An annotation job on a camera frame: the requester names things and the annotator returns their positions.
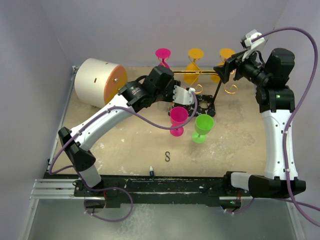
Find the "orange wine glass front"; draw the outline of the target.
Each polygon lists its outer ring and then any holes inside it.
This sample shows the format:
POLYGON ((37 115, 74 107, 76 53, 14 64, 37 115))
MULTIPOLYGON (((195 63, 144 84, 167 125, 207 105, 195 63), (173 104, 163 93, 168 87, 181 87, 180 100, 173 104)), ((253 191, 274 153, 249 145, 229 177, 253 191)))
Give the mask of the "orange wine glass front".
MULTIPOLYGON (((226 59, 230 58, 233 54, 235 54, 235 51, 230 48, 222 48, 219 52, 220 62, 217 64, 218 66, 223 66, 226 59)), ((212 75, 210 79, 214 83, 219 83, 220 78, 218 75, 212 75)))

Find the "pink wine glass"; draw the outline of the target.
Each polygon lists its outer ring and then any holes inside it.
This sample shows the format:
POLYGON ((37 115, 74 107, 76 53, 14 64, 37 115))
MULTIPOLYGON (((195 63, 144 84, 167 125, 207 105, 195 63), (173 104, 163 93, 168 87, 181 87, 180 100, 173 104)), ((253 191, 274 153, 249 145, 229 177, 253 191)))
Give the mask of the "pink wine glass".
POLYGON ((159 65, 170 69, 171 67, 167 63, 167 60, 171 56, 171 51, 168 48, 159 48, 155 51, 155 56, 159 60, 159 65))
MULTIPOLYGON (((170 122, 172 124, 171 127, 176 127, 184 124, 188 119, 188 115, 189 115, 188 111, 185 108, 181 106, 174 107, 170 111, 170 122)), ((180 137, 181 135, 183 135, 183 133, 184 133, 183 127, 170 130, 170 134, 173 135, 174 137, 180 137)))

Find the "green wine glass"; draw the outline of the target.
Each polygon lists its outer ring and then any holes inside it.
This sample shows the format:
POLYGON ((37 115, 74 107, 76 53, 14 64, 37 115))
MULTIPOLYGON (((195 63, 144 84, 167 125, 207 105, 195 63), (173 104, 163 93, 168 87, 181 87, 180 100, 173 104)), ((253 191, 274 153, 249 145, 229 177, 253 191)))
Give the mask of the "green wine glass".
POLYGON ((208 114, 198 115, 195 119, 195 132, 192 134, 192 140, 197 144, 203 144, 206 141, 207 134, 214 127, 214 119, 208 114))

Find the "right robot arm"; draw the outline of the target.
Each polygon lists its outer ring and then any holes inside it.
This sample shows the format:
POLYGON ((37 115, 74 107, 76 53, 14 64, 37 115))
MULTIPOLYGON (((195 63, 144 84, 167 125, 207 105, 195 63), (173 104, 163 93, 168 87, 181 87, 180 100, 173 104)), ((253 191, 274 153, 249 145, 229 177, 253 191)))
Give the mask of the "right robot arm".
POLYGON ((260 51, 254 51, 246 59, 244 55, 244 51, 235 53, 213 69, 224 84, 234 71, 235 81, 245 78, 255 85, 266 136, 266 165, 264 175, 227 172, 222 190, 228 196, 242 189, 254 198, 287 199, 306 190, 306 182, 299 179, 295 166, 289 122, 296 109, 294 92, 287 86, 295 55, 285 48, 275 48, 265 63, 256 60, 262 58, 260 51))

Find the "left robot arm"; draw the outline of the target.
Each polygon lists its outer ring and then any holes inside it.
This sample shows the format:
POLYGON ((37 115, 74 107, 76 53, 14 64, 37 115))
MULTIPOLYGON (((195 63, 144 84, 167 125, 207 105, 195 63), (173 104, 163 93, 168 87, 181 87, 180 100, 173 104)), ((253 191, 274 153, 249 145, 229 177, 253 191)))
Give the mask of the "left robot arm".
POLYGON ((92 146, 118 123, 138 115, 140 110, 157 102, 182 104, 184 94, 192 97, 175 80, 170 69, 155 66, 148 75, 126 82, 104 107, 85 122, 72 129, 62 127, 58 131, 61 143, 58 153, 66 153, 71 167, 86 184, 85 190, 91 196, 98 196, 103 191, 103 184, 95 166, 96 158, 91 153, 92 146))

